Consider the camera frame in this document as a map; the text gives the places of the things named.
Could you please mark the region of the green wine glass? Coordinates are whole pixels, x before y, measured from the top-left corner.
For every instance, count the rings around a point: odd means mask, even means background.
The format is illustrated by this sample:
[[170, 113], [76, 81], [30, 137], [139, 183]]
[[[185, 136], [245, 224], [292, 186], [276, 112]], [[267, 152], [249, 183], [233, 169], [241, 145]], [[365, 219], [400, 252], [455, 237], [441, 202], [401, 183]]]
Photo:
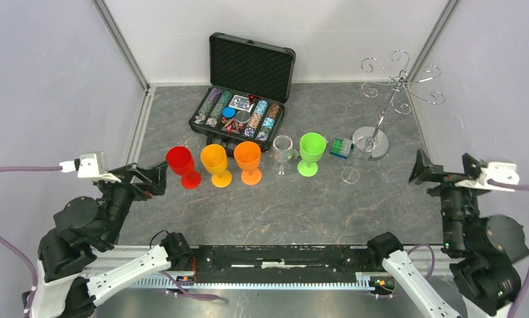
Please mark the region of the green wine glass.
[[300, 139], [300, 158], [298, 172], [305, 177], [312, 177], [318, 172], [318, 161], [322, 158], [327, 142], [316, 132], [308, 132]]

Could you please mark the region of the yellow wine glass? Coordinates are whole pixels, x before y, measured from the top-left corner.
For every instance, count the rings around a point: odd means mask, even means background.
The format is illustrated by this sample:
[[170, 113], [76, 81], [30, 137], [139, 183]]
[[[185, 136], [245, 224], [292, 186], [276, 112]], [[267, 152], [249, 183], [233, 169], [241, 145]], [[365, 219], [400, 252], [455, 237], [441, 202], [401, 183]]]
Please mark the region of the yellow wine glass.
[[203, 148], [200, 154], [201, 162], [204, 168], [211, 174], [211, 182], [215, 187], [227, 187], [233, 176], [227, 169], [227, 154], [219, 144], [210, 144]]

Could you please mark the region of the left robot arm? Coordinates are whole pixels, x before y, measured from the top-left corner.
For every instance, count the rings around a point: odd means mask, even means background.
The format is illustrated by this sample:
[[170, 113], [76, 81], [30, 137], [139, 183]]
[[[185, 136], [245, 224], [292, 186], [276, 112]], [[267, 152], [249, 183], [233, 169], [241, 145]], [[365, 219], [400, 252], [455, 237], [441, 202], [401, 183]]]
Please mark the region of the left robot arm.
[[54, 215], [54, 228], [38, 246], [37, 279], [27, 292], [29, 317], [90, 317], [110, 297], [149, 274], [192, 261], [192, 249], [181, 233], [169, 233], [141, 256], [106, 273], [85, 278], [86, 266], [115, 243], [135, 201], [147, 201], [166, 191], [168, 164], [142, 168], [136, 163], [104, 170], [84, 159], [65, 162], [80, 179], [93, 182], [102, 196], [79, 196]]

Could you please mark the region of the red wine glass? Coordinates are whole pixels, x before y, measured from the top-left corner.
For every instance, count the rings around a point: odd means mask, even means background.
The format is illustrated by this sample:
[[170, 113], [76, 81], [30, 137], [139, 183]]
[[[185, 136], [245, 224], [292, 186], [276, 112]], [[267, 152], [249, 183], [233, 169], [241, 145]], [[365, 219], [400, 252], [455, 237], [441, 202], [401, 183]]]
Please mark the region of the red wine glass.
[[192, 153], [185, 146], [175, 146], [166, 154], [166, 161], [170, 169], [181, 177], [181, 184], [185, 189], [196, 189], [202, 177], [195, 170]]

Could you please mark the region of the orange wine glass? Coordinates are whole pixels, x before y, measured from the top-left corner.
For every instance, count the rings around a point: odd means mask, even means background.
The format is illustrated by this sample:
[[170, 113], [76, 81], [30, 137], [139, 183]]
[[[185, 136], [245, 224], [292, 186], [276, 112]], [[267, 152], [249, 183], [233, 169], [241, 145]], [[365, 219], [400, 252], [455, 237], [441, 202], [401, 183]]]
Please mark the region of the orange wine glass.
[[261, 163], [261, 149], [257, 143], [245, 141], [234, 149], [234, 159], [241, 169], [241, 181], [250, 186], [257, 185], [262, 178], [259, 170]]

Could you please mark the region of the clear wine glass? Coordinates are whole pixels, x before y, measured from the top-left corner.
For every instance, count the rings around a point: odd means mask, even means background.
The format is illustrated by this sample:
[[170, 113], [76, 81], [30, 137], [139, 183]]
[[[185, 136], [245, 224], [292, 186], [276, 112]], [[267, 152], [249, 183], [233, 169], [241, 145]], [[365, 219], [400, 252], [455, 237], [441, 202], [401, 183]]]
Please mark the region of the clear wine glass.
[[371, 157], [374, 148], [375, 145], [372, 142], [356, 144], [353, 147], [351, 155], [353, 165], [344, 167], [341, 171], [341, 178], [346, 184], [356, 184], [359, 181], [361, 175], [358, 167]]
[[273, 170], [278, 176], [291, 172], [290, 159], [293, 155], [293, 142], [289, 136], [278, 135], [272, 143], [274, 165]]

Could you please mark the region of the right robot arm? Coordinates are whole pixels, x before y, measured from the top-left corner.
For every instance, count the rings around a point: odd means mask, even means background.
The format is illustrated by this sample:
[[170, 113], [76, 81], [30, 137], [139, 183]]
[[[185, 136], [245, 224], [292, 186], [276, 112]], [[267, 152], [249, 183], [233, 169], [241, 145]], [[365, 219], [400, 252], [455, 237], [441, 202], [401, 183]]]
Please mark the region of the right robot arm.
[[[483, 217], [478, 198], [491, 191], [514, 191], [516, 164], [485, 162], [462, 156], [463, 172], [446, 172], [418, 150], [410, 182], [434, 183], [428, 195], [441, 205], [442, 251], [453, 259], [449, 269], [469, 317], [506, 317], [522, 291], [515, 264], [529, 255], [524, 229], [506, 215]], [[385, 270], [402, 287], [423, 317], [458, 317], [415, 267], [403, 244], [390, 232], [367, 243], [367, 264]]]

